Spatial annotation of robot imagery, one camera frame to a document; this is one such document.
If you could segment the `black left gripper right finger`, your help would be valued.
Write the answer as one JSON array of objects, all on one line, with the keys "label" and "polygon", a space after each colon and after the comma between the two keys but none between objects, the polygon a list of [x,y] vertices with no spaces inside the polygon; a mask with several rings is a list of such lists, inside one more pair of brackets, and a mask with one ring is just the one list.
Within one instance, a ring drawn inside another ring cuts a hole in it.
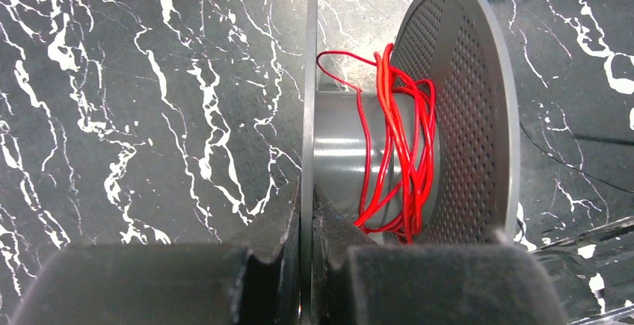
[{"label": "black left gripper right finger", "polygon": [[546,271],[507,245],[381,246],[313,193],[314,324],[565,324]]}]

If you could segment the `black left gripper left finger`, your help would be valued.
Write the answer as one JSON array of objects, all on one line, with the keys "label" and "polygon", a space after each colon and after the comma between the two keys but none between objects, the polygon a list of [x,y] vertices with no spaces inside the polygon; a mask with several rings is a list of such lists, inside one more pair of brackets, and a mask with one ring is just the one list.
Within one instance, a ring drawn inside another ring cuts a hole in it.
[{"label": "black left gripper left finger", "polygon": [[12,324],[296,324],[295,180],[222,244],[72,246],[41,268]]}]

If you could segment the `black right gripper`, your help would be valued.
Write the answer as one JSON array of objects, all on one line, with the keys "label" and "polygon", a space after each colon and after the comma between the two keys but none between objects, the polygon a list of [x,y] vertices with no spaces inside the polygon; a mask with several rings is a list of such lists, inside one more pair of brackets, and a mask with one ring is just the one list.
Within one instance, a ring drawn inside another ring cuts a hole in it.
[{"label": "black right gripper", "polygon": [[633,323],[633,217],[534,250],[570,324]]}]

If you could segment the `grey filament spool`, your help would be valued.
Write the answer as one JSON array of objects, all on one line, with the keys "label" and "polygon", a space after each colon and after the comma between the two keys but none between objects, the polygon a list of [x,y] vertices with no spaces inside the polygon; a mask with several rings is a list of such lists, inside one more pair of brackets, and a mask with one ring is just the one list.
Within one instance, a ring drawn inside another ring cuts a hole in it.
[{"label": "grey filament spool", "polygon": [[299,228],[300,322],[312,320],[313,193],[381,246],[505,245],[515,228],[519,130],[512,68],[487,0],[413,0],[396,40],[335,81],[308,0]]}]

